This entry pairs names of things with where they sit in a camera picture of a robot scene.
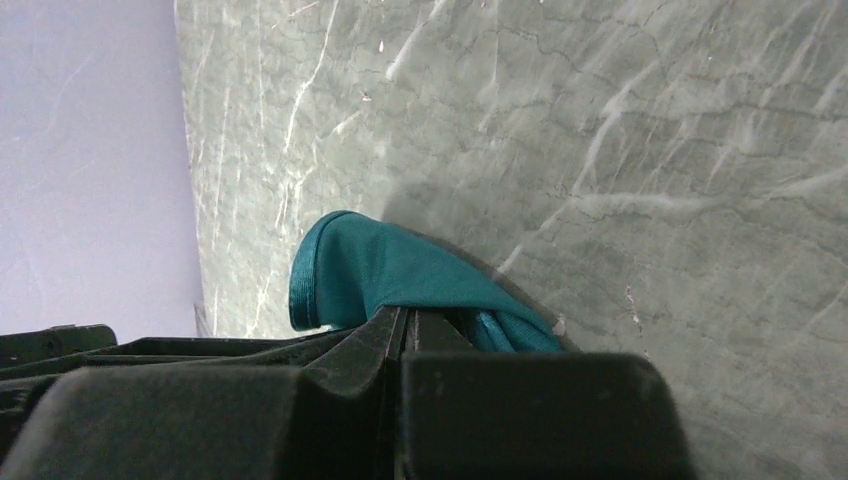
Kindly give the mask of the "teal cloth napkin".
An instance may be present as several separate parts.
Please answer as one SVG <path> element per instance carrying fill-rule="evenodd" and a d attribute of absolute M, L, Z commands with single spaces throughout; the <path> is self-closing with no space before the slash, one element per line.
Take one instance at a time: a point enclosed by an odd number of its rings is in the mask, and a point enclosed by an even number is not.
<path fill-rule="evenodd" d="M 424 237 L 353 211 L 321 217 L 291 263 L 296 331 L 359 327 L 383 307 L 459 311 L 488 352 L 560 352 L 551 327 L 470 262 Z"/>

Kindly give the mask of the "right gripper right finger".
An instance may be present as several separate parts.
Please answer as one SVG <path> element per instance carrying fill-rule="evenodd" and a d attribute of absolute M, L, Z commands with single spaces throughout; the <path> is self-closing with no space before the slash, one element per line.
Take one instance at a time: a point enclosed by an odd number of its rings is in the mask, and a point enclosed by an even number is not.
<path fill-rule="evenodd" d="M 409 479 L 693 479 L 670 389 L 645 358 L 486 353 L 411 310 L 398 445 Z"/>

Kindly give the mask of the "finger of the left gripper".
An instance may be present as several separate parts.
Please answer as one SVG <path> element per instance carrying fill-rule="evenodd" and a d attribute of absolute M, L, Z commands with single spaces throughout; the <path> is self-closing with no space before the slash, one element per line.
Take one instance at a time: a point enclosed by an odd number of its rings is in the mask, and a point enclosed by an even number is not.
<path fill-rule="evenodd" d="M 117 345 L 107 325 L 60 325 L 1 336 L 1 367 L 10 368 Z"/>
<path fill-rule="evenodd" d="M 86 367 L 158 364 L 305 366 L 344 340 L 348 330 L 283 340 L 147 337 L 17 367 L 1 367 L 1 456 L 6 457 L 45 392 L 60 376 Z"/>

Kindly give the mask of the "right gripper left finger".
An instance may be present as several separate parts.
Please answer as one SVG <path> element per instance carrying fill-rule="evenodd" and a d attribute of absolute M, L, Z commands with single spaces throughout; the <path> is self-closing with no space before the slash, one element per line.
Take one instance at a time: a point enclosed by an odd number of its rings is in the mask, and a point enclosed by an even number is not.
<path fill-rule="evenodd" d="M 371 479 L 386 363 L 408 313 L 385 308 L 313 360 L 84 368 L 57 378 L 1 466 L 5 479 Z"/>

